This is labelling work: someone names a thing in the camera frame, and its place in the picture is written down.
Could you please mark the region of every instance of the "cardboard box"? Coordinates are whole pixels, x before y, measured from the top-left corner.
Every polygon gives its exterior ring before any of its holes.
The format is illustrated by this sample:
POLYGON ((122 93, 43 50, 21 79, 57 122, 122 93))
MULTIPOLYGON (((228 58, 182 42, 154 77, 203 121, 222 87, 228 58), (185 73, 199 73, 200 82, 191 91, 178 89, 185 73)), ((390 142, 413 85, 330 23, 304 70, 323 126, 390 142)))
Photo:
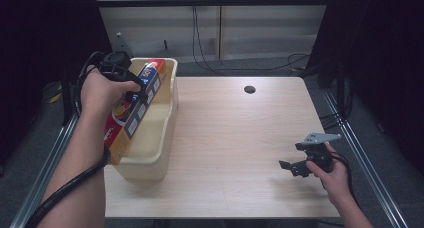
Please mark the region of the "cardboard box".
POLYGON ((125 155, 131 137, 143 120, 166 75, 165 66, 164 59, 148 59, 141 72, 137 74, 138 78, 147 86, 147 101, 140 100, 138 95, 134 95, 131 102, 121 99, 109 114, 105 126, 104 142, 111 152, 110 164, 118 165, 125 155))

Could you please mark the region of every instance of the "controller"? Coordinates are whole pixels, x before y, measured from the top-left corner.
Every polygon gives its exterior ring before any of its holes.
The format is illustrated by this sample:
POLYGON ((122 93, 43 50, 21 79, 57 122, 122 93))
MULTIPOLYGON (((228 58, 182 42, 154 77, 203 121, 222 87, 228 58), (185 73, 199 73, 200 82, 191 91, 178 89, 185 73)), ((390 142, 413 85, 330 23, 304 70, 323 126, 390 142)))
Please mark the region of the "controller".
MULTIPOLYGON (((131 60, 126 52, 114 52, 103 59, 98 69, 102 75, 111 81, 134 81, 140 85, 141 89, 136 94, 142 102, 147 101, 148 95, 146 94, 146 85, 136 75, 134 75, 128 68, 131 66, 131 60)), ((134 92, 127 92, 125 94, 125 101, 131 103, 134 92)))
POLYGON ((312 161, 325 172, 331 172, 333 157, 324 142, 340 138, 340 135, 311 133, 305 138, 304 142, 295 144, 297 150, 306 153, 306 159, 295 163, 280 160, 280 166, 284 170, 290 170, 293 176, 307 177, 312 171, 306 166, 306 162, 312 161))

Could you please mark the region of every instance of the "person's right hand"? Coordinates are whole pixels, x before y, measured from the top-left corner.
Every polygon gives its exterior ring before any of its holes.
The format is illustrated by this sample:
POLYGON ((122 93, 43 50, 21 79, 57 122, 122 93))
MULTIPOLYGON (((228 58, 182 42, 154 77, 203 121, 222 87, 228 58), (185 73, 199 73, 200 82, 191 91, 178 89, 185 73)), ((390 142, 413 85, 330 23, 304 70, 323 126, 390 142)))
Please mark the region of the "person's right hand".
MULTIPOLYGON (((325 143, 329 152, 336 152, 329 143, 325 143)), ((348 185, 348 174, 347 169, 343 163, 333 159, 332 171, 327 173, 323 171, 312 161, 307 161, 306 166, 314 173, 315 176, 319 177, 322 184, 328 192, 330 202, 336 205, 338 201, 343 198, 351 196, 349 185, 348 185)))

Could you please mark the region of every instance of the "hand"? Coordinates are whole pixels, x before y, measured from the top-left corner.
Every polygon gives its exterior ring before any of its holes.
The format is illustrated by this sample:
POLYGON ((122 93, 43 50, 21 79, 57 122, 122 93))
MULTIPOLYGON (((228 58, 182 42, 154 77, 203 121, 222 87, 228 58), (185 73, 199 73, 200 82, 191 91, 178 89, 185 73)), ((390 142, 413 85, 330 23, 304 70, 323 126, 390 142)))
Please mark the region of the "hand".
MULTIPOLYGON (((329 152, 336 152, 329 143, 325 143, 329 152)), ((312 161, 307 161, 306 166, 314 173, 315 176, 319 177, 322 181, 324 188, 328 192, 330 202, 336 205, 338 201, 343 198, 351 197, 351 193, 348 185, 348 174, 347 169, 343 163, 333 159, 332 171, 327 173, 323 171, 312 161)))
POLYGON ((95 68, 87 75, 82 86, 82 114, 89 113, 105 118, 125 92, 137 92, 140 89, 140 86, 133 81, 110 81, 95 68))

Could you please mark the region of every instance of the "finger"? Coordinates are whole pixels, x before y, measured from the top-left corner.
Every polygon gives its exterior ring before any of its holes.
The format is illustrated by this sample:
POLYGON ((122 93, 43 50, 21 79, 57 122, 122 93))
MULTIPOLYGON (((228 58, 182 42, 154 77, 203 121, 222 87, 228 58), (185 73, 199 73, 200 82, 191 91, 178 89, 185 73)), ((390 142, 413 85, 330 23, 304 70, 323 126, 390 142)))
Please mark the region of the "finger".
POLYGON ((325 146, 327 147, 327 150, 329 151, 329 152, 337 152, 331 145, 330 145, 330 143, 329 142, 325 142, 324 143, 325 144, 325 146))
POLYGON ((337 161, 337 162, 334 162, 333 164, 333 171, 347 172, 347 168, 343 163, 341 163, 340 161, 337 161))
POLYGON ((87 67, 87 72, 94 72, 94 73, 100 73, 100 71, 99 71, 99 69, 96 67, 96 66, 94 66, 94 65, 89 65, 88 67, 87 67))
POLYGON ((123 93, 127 91, 138 92, 141 89, 141 86, 134 81, 117 82, 117 85, 123 93))
POLYGON ((312 173, 314 173, 314 175, 318 176, 320 179, 323 179, 327 175, 325 171, 319 168, 319 166, 317 166, 312 161, 307 161, 306 166, 309 168, 309 170, 312 171, 312 173))

